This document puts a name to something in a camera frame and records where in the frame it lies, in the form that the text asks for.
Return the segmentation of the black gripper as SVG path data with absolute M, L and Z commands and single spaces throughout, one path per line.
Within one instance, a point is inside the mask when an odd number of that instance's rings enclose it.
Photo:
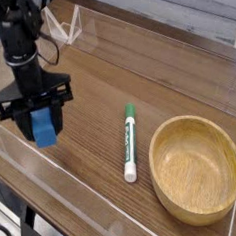
M 65 73 L 52 73 L 42 70 L 41 90 L 30 85 L 29 91 L 21 93 L 16 81 L 0 90 L 0 119 L 15 118 L 17 127 L 28 141 L 34 141 L 31 115 L 28 112 L 15 112 L 20 105 L 24 111 L 51 106 L 52 123 L 55 133 L 59 134 L 63 129 L 63 114 L 61 106 L 73 99 L 70 88 L 71 76 Z

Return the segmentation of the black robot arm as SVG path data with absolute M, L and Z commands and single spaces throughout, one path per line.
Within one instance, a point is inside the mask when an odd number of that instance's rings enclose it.
M 36 41 L 53 38 L 42 32 L 42 15 L 33 0 L 0 0 L 0 40 L 14 81 L 0 90 L 0 119 L 15 121 L 25 139 L 39 147 L 57 143 L 63 130 L 62 107 L 73 99 L 71 76 L 48 72 Z

